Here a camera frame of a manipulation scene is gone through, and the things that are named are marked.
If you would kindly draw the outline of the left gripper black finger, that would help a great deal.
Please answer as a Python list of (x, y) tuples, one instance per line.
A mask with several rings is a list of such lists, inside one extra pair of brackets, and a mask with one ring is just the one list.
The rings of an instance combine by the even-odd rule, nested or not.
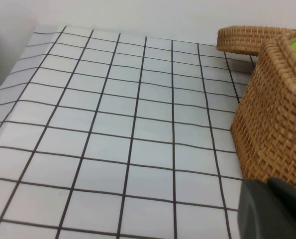
[(296, 239), (296, 188), (277, 178), (243, 180), (238, 227), (242, 239)]

